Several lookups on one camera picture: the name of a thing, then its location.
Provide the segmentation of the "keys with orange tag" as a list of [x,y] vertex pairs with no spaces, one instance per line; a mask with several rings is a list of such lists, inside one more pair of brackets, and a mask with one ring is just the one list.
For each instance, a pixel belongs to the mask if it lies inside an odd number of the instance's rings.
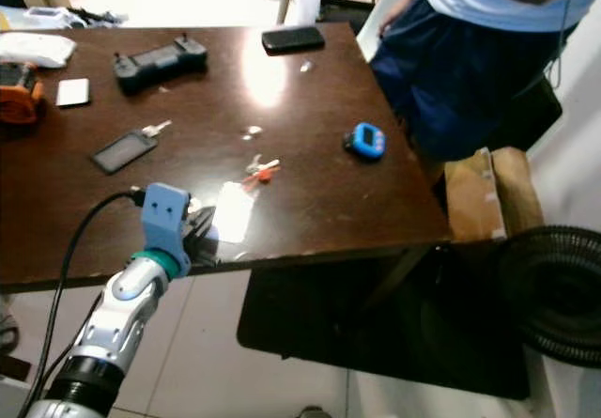
[[249,193],[257,186],[263,185],[263,183],[270,183],[273,180],[274,173],[282,164],[278,159],[269,162],[259,161],[261,159],[261,153],[256,153],[252,161],[246,165],[246,178],[241,181],[241,187],[245,192]]

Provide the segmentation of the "black card holder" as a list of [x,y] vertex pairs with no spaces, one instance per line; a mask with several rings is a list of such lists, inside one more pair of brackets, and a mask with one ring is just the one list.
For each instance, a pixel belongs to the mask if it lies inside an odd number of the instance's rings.
[[91,156],[91,161],[107,175],[120,172],[125,165],[158,147],[155,136],[147,136],[141,131],[131,131],[100,148]]

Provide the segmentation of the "silver key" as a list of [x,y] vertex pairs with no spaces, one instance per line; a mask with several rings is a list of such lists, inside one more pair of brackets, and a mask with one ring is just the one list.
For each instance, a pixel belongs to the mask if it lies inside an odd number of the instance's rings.
[[139,130],[139,134],[145,136],[146,138],[155,139],[158,138],[159,134],[162,133],[162,130],[166,129],[166,127],[169,125],[172,125],[171,120],[158,123],[158,125],[145,126]]

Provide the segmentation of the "black handheld controller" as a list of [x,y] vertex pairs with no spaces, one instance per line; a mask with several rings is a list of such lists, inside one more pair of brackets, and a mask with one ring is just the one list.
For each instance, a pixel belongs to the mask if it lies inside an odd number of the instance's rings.
[[181,33],[166,45],[139,54],[115,53],[113,70],[117,87],[132,96],[147,87],[167,82],[190,71],[207,68],[208,48]]

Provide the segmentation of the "white card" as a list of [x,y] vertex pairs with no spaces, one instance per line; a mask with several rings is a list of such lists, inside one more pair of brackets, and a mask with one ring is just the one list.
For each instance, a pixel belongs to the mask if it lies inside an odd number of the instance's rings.
[[55,106],[69,108],[90,103],[90,80],[76,78],[60,80],[55,93]]

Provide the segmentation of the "black phone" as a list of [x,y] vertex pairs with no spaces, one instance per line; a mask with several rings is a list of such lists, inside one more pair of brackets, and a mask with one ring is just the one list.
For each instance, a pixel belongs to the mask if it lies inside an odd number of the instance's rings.
[[316,24],[295,24],[275,28],[259,36],[267,54],[294,54],[325,48],[325,36]]

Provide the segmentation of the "orange black battery pack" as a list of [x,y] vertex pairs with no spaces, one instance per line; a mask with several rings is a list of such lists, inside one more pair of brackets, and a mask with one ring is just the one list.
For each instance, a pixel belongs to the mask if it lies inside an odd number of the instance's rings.
[[14,125],[39,121],[43,86],[38,66],[27,62],[0,63],[0,120]]

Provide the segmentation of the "white wipes packet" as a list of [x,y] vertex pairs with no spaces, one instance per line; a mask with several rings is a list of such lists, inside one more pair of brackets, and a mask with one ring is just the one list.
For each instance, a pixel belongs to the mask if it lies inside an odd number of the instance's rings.
[[51,33],[0,33],[0,60],[3,62],[63,69],[76,48],[76,41]]

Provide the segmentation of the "brown cardboard box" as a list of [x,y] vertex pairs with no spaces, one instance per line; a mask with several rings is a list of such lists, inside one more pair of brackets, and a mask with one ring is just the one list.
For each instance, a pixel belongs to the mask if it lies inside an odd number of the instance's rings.
[[546,223],[527,152],[481,148],[445,164],[448,224],[454,243],[503,240]]

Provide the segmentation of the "person in blue shorts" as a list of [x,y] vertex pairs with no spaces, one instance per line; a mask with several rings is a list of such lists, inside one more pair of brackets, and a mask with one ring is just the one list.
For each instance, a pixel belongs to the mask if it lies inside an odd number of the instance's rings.
[[562,54],[596,0],[403,0],[370,67],[422,159],[465,159]]

